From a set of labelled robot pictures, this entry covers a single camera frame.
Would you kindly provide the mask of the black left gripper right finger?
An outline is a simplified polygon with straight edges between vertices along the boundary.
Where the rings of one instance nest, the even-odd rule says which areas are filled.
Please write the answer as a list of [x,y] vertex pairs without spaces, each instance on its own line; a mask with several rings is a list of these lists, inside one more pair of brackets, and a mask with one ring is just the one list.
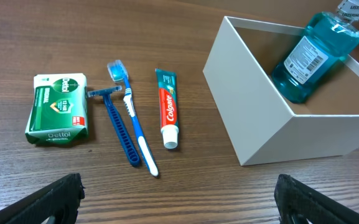
[[287,174],[278,176],[274,199],[281,224],[359,224],[359,213]]

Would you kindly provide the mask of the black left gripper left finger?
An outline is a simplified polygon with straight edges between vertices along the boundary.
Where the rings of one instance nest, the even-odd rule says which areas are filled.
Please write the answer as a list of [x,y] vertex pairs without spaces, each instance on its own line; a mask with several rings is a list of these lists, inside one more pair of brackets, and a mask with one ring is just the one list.
[[75,223],[84,198],[80,174],[68,174],[0,210],[0,224]]

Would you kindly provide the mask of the green Dettol soap bar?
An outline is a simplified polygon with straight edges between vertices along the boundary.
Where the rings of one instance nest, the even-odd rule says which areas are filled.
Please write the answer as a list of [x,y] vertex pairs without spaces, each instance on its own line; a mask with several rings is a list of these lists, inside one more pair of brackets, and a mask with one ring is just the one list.
[[27,122],[27,141],[36,145],[70,144],[86,139],[87,81],[83,73],[38,74]]

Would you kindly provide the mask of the blue mouthwash bottle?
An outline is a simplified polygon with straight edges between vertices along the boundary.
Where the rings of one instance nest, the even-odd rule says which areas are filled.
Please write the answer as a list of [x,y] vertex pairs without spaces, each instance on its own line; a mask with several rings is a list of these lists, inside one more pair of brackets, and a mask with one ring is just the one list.
[[292,103],[304,103],[322,77],[359,45],[355,21],[359,21],[359,0],[343,0],[335,12],[314,15],[271,74],[277,90]]

